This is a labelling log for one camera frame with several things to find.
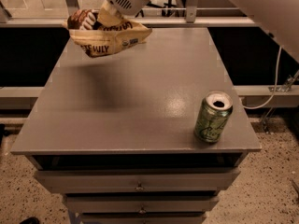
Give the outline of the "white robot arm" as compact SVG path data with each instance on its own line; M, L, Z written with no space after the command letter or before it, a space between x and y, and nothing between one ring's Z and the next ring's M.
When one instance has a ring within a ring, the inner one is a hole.
M123 15L135 15L150 0L105 0ZM297 62L299 61L299 0L228 0L274 36Z

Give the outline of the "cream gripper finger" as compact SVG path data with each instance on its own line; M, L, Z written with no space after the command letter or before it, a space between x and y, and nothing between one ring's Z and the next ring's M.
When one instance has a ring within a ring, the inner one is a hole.
M123 22L122 14L107 0L98 11L97 21L104 27L118 26Z

